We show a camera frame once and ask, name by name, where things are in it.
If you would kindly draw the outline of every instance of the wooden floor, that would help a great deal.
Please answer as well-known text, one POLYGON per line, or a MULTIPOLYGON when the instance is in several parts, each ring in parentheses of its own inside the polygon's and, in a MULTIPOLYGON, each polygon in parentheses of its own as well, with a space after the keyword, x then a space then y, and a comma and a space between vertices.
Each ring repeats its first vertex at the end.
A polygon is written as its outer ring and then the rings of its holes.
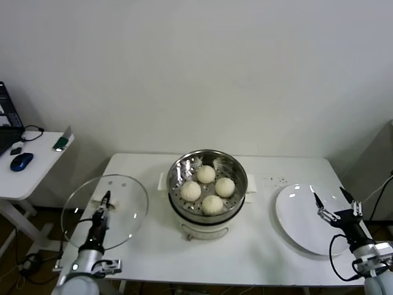
MULTIPOLYGON (((40 211, 37 216, 30 217, 29 220, 37 227, 42 228, 42 226, 51 222, 54 224, 53 230, 51 231, 49 238, 54 240, 61 239, 61 229, 60 229, 60 212, 52 212, 52 211, 40 211)), ((13 225, 0 216, 0 245, 4 243, 9 234, 14 230, 13 225)), ((386 229, 380 229, 374 236, 376 240, 391 240, 391 235, 386 229)), ((13 269, 16 266, 16 258, 15 253, 17 250, 18 260, 20 261, 22 257, 26 254, 28 249, 30 248, 32 242, 31 240, 25 236, 23 233, 18 233, 18 248, 15 246, 15 239, 12 244, 9 246, 6 253, 0 259, 0 277, 2 277, 9 270, 13 269)), ((52 258, 56 253, 49 251, 41 251, 40 254, 44 259, 52 258)), ((42 269, 31 277, 35 282, 42 282, 48 280, 53 277, 52 267, 54 266, 55 261, 46 262, 42 269)), ((0 279, 0 294, 13 294, 13 295, 46 295, 51 294, 53 288, 56 285, 56 279, 45 284, 45 285, 34 285, 28 281, 23 284, 23 281, 19 281, 19 289, 15 286, 12 288, 11 292, 9 290, 15 282, 20 279, 20 275, 18 270, 14 268, 14 270, 6 275, 5 277, 0 279)), ((113 281, 115 286, 119 285, 119 281, 113 281)), ((212 295, 219 295, 224 293, 224 295, 235 295, 235 294, 244 294, 244 295, 271 295, 271 294, 280 294, 280 295, 297 295, 303 294, 303 290, 301 288, 268 288, 268 287, 255 287, 246 291, 250 288, 250 286, 245 287, 231 287, 231 286, 212 286, 212 285, 175 285, 169 283, 152 283, 152 282, 143 282, 143 281, 128 281, 126 284, 125 293, 127 295, 171 295, 178 294, 176 292, 177 289, 182 289, 184 291, 199 291, 201 293, 208 293, 212 295)), ((339 289, 325 289, 325 288, 311 288, 311 294, 335 294, 339 292, 339 289)), ((362 288, 355 289, 350 295, 361 295, 364 294, 362 288)))

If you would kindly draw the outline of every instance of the steamer basket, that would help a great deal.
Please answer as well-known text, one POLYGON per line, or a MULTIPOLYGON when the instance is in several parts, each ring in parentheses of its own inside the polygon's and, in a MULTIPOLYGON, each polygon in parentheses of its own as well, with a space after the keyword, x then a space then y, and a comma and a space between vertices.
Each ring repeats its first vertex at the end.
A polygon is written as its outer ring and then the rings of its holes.
POLYGON ((230 220, 243 206, 247 191, 247 175, 240 163, 232 156, 224 152, 204 149, 183 155, 178 159, 168 172, 166 186, 169 201, 178 215, 194 224, 214 226, 230 220), (197 170, 202 165, 209 165, 215 169, 216 178, 213 183, 198 182, 197 170), (216 194, 216 181, 223 177, 228 177, 235 182, 235 192, 229 198, 222 198, 224 209, 221 214, 205 215, 202 211, 202 202, 206 196, 216 194), (201 186, 201 196, 194 202, 187 202, 181 197, 180 189, 188 180, 196 181, 201 186))

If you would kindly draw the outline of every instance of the white table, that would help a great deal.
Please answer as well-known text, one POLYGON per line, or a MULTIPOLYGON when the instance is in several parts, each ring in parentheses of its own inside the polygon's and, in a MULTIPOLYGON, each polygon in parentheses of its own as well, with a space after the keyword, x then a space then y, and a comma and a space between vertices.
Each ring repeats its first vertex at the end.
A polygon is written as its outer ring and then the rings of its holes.
MULTIPOLYGON (((157 191, 161 172, 180 155, 116 154, 104 174, 132 176, 149 193, 149 212, 136 235, 104 257, 122 259, 122 280, 170 281, 201 284, 263 286, 349 286, 363 279, 343 282, 333 272, 329 258, 303 251, 280 228, 274 203, 281 186, 311 183, 326 187, 336 196, 341 183, 329 162, 322 158, 236 157, 246 172, 255 175, 258 192, 244 204, 229 233, 213 241, 185 239, 177 226, 167 198, 157 191), (280 183, 284 178, 288 183, 280 183)), ((109 230, 106 238, 118 232, 109 230)), ((74 232, 83 243, 86 232, 74 232)), ((77 257, 69 245, 62 259, 62 275, 77 257)), ((347 250, 335 257, 339 273, 351 277, 354 256, 347 250)))
MULTIPOLYGON (((39 134, 41 133, 27 131, 23 136, 25 138, 35 138, 39 134)), ((38 139, 26 142, 22 152, 30 152, 34 154, 34 158, 22 171, 14 172, 10 169, 11 161, 16 157, 10 155, 10 149, 0 156, 0 213, 34 241, 29 252, 34 252, 39 248, 52 250, 53 247, 56 247, 58 251, 58 246, 56 246, 58 243, 50 243, 46 237, 52 229, 52 225, 46 224, 40 231, 27 220, 29 215, 36 214, 36 210, 25 199, 31 195, 56 161, 63 155, 64 151, 56 152, 52 149, 52 146, 62 134, 62 132, 44 132, 38 139), (26 210, 25 215, 16 210, 9 201, 19 201, 18 204, 26 210)), ((73 140, 74 137, 71 136, 68 146, 73 140)), ((0 256, 7 249, 14 236, 15 232, 13 231, 1 247, 0 256)))

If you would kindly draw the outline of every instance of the mouse cable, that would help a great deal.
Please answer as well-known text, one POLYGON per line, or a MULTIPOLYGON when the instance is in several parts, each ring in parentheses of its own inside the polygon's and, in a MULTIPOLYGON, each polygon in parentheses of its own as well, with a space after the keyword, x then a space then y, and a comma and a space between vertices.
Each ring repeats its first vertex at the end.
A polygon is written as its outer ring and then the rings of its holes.
POLYGON ((25 126, 25 129, 27 129, 27 128, 29 128, 29 127, 34 127, 34 128, 36 128, 36 129, 38 129, 38 131, 40 131, 41 134, 38 135, 38 136, 36 136, 36 137, 34 137, 34 138, 31 138, 31 139, 27 139, 27 138, 25 138, 25 137, 21 137, 21 138, 20 138, 20 141, 21 141, 22 143, 25 143, 25 142, 27 142, 27 141, 34 141, 34 140, 36 140, 37 138, 40 138, 40 137, 44 134, 44 132, 45 132, 45 130, 44 130, 43 128, 38 127, 38 126, 35 126, 35 125, 27 125, 27 126, 25 126))

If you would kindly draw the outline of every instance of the computer mouse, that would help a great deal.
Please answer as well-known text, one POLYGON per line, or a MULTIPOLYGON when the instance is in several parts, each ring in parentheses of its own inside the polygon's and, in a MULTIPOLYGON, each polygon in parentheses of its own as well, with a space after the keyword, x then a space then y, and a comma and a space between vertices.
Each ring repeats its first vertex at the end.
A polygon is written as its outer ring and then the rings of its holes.
POLYGON ((34 155, 30 152, 24 152, 23 154, 17 155, 11 162, 11 170, 18 172, 26 168, 26 166, 33 159, 34 155))

